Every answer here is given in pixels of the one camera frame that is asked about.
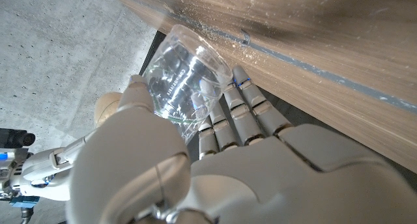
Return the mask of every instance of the wooden table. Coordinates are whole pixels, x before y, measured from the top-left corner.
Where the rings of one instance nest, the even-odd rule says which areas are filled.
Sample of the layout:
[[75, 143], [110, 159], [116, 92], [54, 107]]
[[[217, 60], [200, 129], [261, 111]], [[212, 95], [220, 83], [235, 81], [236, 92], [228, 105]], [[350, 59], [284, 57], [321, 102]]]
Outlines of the wooden table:
[[417, 0], [121, 0], [183, 24], [230, 67], [417, 172]]

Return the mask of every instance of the transparent cup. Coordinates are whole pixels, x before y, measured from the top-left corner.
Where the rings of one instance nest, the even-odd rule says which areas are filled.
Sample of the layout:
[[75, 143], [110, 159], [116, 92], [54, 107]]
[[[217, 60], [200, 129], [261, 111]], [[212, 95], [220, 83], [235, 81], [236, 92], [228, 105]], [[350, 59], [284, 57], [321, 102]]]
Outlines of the transparent cup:
[[183, 25], [174, 25], [143, 77], [149, 84], [155, 114], [169, 119], [188, 144], [233, 75], [203, 38]]

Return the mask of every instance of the gray concrete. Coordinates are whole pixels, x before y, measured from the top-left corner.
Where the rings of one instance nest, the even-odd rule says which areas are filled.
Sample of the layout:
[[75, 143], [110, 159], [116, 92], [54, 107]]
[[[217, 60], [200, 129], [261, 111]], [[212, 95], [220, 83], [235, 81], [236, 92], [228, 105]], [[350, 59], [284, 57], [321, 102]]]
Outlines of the gray concrete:
[[[125, 88], [156, 32], [118, 0], [0, 0], [0, 18], [0, 128], [33, 132], [32, 152], [92, 130], [96, 99]], [[42, 200], [31, 223], [64, 215]], [[0, 223], [19, 222], [0, 203]]]

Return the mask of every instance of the blue light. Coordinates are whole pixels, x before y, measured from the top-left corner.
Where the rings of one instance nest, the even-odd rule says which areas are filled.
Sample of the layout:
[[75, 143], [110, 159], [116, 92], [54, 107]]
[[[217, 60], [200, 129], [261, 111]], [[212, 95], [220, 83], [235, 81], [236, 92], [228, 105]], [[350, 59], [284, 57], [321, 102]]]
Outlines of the blue light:
[[7, 160], [7, 153], [0, 154], [0, 161]]

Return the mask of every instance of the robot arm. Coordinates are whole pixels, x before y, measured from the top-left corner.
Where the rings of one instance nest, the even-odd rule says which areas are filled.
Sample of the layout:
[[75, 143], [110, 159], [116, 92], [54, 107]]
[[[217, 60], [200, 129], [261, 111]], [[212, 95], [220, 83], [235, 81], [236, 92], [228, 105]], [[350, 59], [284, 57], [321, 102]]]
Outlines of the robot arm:
[[192, 165], [172, 123], [153, 114], [145, 80], [132, 76], [103, 125], [32, 156], [12, 184], [24, 195], [70, 197], [70, 223], [417, 220], [415, 192], [382, 158], [318, 126], [294, 127], [242, 67], [233, 74], [224, 92], [232, 121], [213, 109]]

